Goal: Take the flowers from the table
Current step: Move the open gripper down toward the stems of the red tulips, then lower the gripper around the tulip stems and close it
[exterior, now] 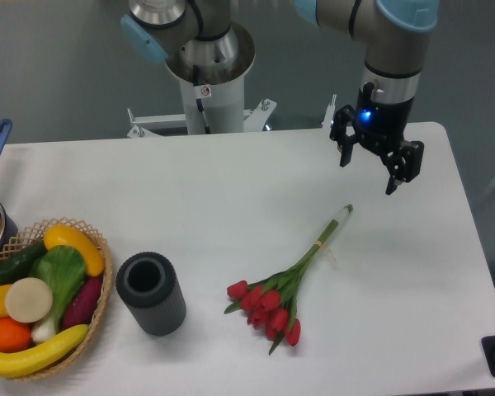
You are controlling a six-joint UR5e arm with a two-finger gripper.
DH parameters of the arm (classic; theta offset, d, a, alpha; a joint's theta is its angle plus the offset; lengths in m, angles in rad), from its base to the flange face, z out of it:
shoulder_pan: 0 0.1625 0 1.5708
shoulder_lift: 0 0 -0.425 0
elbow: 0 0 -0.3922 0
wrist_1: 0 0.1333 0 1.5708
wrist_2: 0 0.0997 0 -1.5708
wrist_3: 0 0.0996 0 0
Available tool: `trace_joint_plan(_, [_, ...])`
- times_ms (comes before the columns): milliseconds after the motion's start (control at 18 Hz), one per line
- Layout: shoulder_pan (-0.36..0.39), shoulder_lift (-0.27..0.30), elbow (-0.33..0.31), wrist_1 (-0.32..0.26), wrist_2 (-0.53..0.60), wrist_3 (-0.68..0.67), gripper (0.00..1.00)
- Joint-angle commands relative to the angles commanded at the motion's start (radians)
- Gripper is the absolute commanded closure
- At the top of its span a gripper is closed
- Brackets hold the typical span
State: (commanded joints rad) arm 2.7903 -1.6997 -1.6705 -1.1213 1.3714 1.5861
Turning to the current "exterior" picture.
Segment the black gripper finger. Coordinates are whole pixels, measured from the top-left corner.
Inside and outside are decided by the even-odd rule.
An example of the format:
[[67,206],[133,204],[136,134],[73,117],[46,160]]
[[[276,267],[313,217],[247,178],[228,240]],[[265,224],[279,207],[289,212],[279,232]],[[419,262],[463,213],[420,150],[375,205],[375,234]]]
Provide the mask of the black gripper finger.
[[337,149],[341,154],[339,166],[345,167],[351,161],[353,146],[358,142],[356,133],[351,130],[351,134],[347,133],[347,126],[353,126],[352,122],[355,119],[356,111],[350,105],[345,105],[336,111],[332,118],[332,127],[330,131],[330,139],[337,143]]
[[393,150],[382,154],[382,163],[389,171],[385,194],[393,194],[399,185],[420,174],[425,145],[422,141],[402,140]]

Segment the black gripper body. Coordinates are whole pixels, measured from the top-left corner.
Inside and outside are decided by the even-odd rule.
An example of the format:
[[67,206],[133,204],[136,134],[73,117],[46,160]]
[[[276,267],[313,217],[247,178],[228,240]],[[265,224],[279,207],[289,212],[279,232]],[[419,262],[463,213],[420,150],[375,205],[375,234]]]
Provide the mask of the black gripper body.
[[396,153],[405,141],[403,132],[413,99],[400,103],[382,103],[373,99],[375,85],[367,82],[360,89],[352,126],[358,143],[376,155]]

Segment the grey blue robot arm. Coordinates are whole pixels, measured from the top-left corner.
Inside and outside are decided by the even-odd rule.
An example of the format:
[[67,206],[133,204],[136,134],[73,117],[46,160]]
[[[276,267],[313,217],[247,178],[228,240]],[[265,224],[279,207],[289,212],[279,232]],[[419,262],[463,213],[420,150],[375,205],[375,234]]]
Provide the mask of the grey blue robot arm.
[[[248,31],[228,1],[131,1],[120,21],[126,39],[149,62],[165,64],[181,88],[190,134],[245,132],[244,79],[255,59]],[[346,33],[366,47],[354,106],[325,121],[340,164],[355,145],[389,172],[388,193],[418,176],[424,145],[404,138],[431,32],[436,1],[298,1],[307,21]]]

